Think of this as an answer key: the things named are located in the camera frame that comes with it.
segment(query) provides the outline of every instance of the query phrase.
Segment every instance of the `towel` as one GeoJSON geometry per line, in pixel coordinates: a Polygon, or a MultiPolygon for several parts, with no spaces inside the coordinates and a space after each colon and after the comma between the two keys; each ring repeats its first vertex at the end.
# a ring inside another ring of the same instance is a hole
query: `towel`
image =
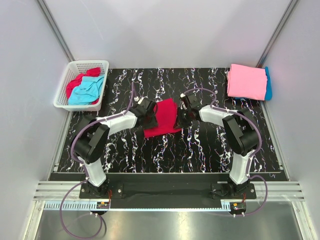
{"type": "MultiPolygon", "coordinates": [[[[82,78],[84,76],[99,77],[100,72],[101,72],[100,67],[95,67],[95,68],[91,68],[91,69],[87,70],[85,74],[80,73],[78,76],[76,76],[76,78],[73,79],[72,81],[70,81],[65,88],[66,98],[67,99],[70,98],[72,91],[74,90],[75,87],[77,87],[81,84],[82,78]]],[[[93,101],[91,104],[96,104],[96,103],[98,103],[98,101],[99,101],[99,98],[96,99],[95,101],[93,101]]]]}
{"type": "Polygon", "coordinates": [[[155,109],[158,110],[155,114],[156,121],[158,126],[150,129],[144,129],[144,137],[150,138],[154,136],[177,133],[181,131],[180,129],[174,129],[177,118],[177,104],[173,101],[172,98],[159,101],[156,103],[155,109]]]}
{"type": "Polygon", "coordinates": [[[76,86],[68,99],[69,105],[89,105],[100,97],[104,75],[83,76],[82,82],[76,86]]]}
{"type": "Polygon", "coordinates": [[[266,93],[264,96],[264,100],[269,101],[272,99],[271,78],[269,74],[269,68],[266,66],[264,69],[265,69],[265,75],[268,78],[268,81],[266,82],[266,93]]]}
{"type": "Polygon", "coordinates": [[[262,68],[231,64],[227,95],[229,97],[265,100],[267,81],[266,71],[262,68]]]}

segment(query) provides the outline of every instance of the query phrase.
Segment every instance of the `blue cloth in basket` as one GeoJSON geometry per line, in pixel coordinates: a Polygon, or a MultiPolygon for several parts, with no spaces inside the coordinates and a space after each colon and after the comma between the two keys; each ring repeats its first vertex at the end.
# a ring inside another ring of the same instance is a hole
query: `blue cloth in basket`
{"type": "Polygon", "coordinates": [[[76,86],[68,99],[69,105],[90,105],[97,100],[101,94],[104,75],[83,76],[82,82],[76,86]]]}

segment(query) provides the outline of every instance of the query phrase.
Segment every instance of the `metal frame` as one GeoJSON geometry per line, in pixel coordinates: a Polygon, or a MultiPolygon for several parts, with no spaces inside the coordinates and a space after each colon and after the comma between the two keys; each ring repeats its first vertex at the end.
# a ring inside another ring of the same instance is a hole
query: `metal frame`
{"type": "MultiPolygon", "coordinates": [[[[61,201],[67,191],[77,184],[78,181],[41,181],[38,184],[36,194],[34,196],[33,207],[31,210],[31,217],[23,235],[24,240],[34,240],[37,234],[40,219],[43,210],[46,209],[46,203],[48,201],[61,201]]],[[[248,202],[261,202],[263,201],[266,191],[263,182],[253,182],[256,189],[257,199],[247,200],[248,202]]],[[[268,198],[267,202],[291,202],[294,213],[298,222],[298,226],[301,235],[304,240],[317,240],[317,235],[310,219],[308,209],[306,207],[305,199],[301,191],[301,187],[296,181],[272,181],[267,182],[268,185],[268,198]]],[[[67,200],[91,205],[93,202],[106,202],[106,199],[79,199],[80,186],[75,188],[67,200]]],[[[135,211],[135,212],[147,212],[147,211],[161,211],[161,212],[226,212],[230,209],[230,203],[228,200],[221,201],[222,207],[219,209],[213,208],[152,208],[152,209],[136,209],[136,208],[111,208],[109,211],[135,211]]]]}
{"type": "Polygon", "coordinates": [[[277,38],[279,37],[281,31],[284,29],[284,26],[286,25],[289,17],[291,16],[291,14],[293,13],[294,9],[296,8],[297,4],[298,4],[299,0],[291,0],[287,6],[287,8],[285,9],[278,25],[276,26],[269,42],[267,43],[256,67],[257,68],[262,68],[264,63],[266,62],[266,59],[272,49],[272,47],[274,46],[277,38]]]}
{"type": "MultiPolygon", "coordinates": [[[[40,10],[42,11],[45,19],[47,20],[49,27],[51,28],[53,34],[55,35],[58,43],[61,46],[61,49],[63,50],[66,58],[68,59],[69,62],[74,61],[74,57],[65,41],[63,38],[55,20],[54,17],[52,16],[45,0],[35,0],[37,4],[39,5],[40,10]]],[[[274,43],[276,42],[277,38],[279,37],[281,31],[283,30],[285,24],[287,23],[289,17],[291,16],[292,12],[294,11],[295,7],[297,6],[299,0],[291,0],[290,3],[288,4],[286,10],[284,11],[278,25],[276,26],[270,40],[268,41],[267,46],[265,47],[258,63],[257,67],[261,68],[263,64],[265,63],[274,43]]],[[[268,108],[267,106],[261,102],[261,107],[263,114],[265,116],[266,122],[267,122],[267,127],[270,131],[270,135],[272,138],[272,142],[274,144],[274,149],[279,161],[280,168],[283,168],[286,177],[289,179],[289,173],[287,166],[284,161],[284,155],[281,151],[280,144],[278,141],[278,138],[276,136],[276,131],[274,128],[274,125],[272,123],[271,118],[268,115],[268,108]]],[[[69,124],[71,121],[72,117],[72,112],[69,112],[66,115],[66,119],[64,122],[64,126],[61,129],[60,136],[59,136],[59,142],[53,157],[52,161],[52,167],[51,172],[57,171],[58,164],[60,161],[60,157],[62,154],[63,146],[65,143],[66,135],[68,133],[69,129],[69,124]]],[[[203,181],[205,180],[208,175],[199,175],[196,174],[197,178],[203,181]]],[[[118,174],[111,174],[109,175],[112,178],[117,179],[119,176],[118,174]]],[[[47,201],[61,201],[64,195],[67,193],[67,191],[73,187],[75,184],[77,184],[78,181],[41,181],[39,182],[39,185],[37,187],[34,200],[32,203],[32,208],[30,211],[30,217],[28,218],[28,223],[26,226],[26,230],[23,234],[23,239],[24,240],[34,240],[37,234],[38,226],[40,223],[40,219],[43,213],[43,210],[45,209],[47,201]]],[[[265,186],[263,182],[253,182],[257,194],[257,199],[253,200],[247,200],[248,202],[260,202],[263,200],[265,197],[266,191],[265,191],[265,186]]],[[[303,196],[303,193],[301,191],[300,185],[298,182],[293,182],[293,181],[268,181],[268,198],[267,201],[276,201],[276,202],[292,202],[292,206],[294,208],[295,216],[297,218],[297,222],[301,231],[301,234],[303,236],[304,240],[316,240],[317,235],[315,232],[315,229],[312,225],[308,209],[306,207],[305,199],[303,196]]],[[[84,203],[91,203],[90,199],[79,199],[79,191],[80,191],[80,186],[77,187],[75,190],[73,190],[68,198],[66,199],[67,201],[83,201],[84,203]]],[[[107,201],[107,199],[94,199],[94,201],[107,201]]],[[[223,200],[222,202],[223,206],[228,206],[228,200],[223,200]]],[[[165,211],[165,209],[161,208],[158,209],[159,211],[165,211]]],[[[174,208],[169,208],[168,211],[181,211],[181,209],[174,209],[174,208]]],[[[202,212],[203,211],[209,211],[209,209],[200,209],[202,212]]],[[[111,211],[150,211],[150,209],[133,209],[133,208],[114,208],[111,209],[111,211]]],[[[186,208],[183,209],[183,211],[196,211],[195,208],[186,208]]]]}
{"type": "Polygon", "coordinates": [[[58,25],[55,22],[55,19],[53,17],[53,15],[51,14],[45,0],[35,0],[36,3],[38,4],[38,6],[40,7],[47,23],[49,24],[49,27],[51,28],[54,36],[56,37],[56,40],[58,41],[61,49],[63,50],[65,57],[68,59],[69,62],[74,61],[75,58],[72,55],[64,37],[62,36],[58,25]]]}
{"type": "Polygon", "coordinates": [[[268,113],[269,112],[268,107],[263,101],[260,101],[260,105],[262,108],[263,115],[265,117],[266,125],[267,125],[269,133],[270,133],[270,137],[271,137],[271,140],[273,143],[273,147],[274,147],[274,151],[275,151],[278,163],[279,163],[279,167],[281,170],[284,170],[286,178],[288,180],[290,180],[290,175],[289,175],[289,171],[288,171],[288,168],[287,168],[287,165],[285,162],[285,157],[284,157],[284,154],[283,154],[282,149],[280,147],[280,143],[279,143],[279,140],[278,140],[278,137],[276,134],[275,126],[272,122],[272,119],[270,118],[269,113],[268,113]]]}

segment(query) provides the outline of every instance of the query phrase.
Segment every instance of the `red cloth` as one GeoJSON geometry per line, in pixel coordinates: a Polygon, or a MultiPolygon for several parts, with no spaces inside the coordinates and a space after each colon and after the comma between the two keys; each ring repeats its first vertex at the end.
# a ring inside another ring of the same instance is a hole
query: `red cloth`
{"type": "Polygon", "coordinates": [[[158,111],[155,114],[156,121],[158,126],[145,129],[144,137],[150,138],[154,136],[159,136],[163,134],[177,133],[181,131],[180,129],[174,129],[174,125],[177,119],[177,104],[173,101],[172,98],[157,102],[158,111]]]}
{"type": "MultiPolygon", "coordinates": [[[[66,92],[66,98],[69,99],[70,95],[72,93],[72,90],[79,86],[82,82],[82,77],[87,76],[87,77],[99,77],[100,76],[100,72],[101,69],[100,67],[95,67],[92,69],[89,69],[88,71],[86,71],[85,74],[80,73],[78,76],[76,76],[75,79],[73,79],[71,82],[68,83],[68,85],[65,88],[65,92],[66,92]]],[[[99,98],[95,101],[93,101],[91,104],[96,104],[99,101],[99,98]]]]}

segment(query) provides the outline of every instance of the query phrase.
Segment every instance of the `white plastic basket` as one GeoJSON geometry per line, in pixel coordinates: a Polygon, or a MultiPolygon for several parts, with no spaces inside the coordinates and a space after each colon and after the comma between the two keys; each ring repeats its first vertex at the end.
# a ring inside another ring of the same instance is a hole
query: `white plastic basket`
{"type": "Polygon", "coordinates": [[[56,93],[53,105],[70,112],[99,111],[107,82],[109,62],[105,60],[80,60],[69,62],[63,73],[58,92],[56,93]],[[99,101],[92,105],[68,105],[66,87],[79,74],[85,74],[87,70],[100,67],[100,75],[104,75],[99,101]]]}

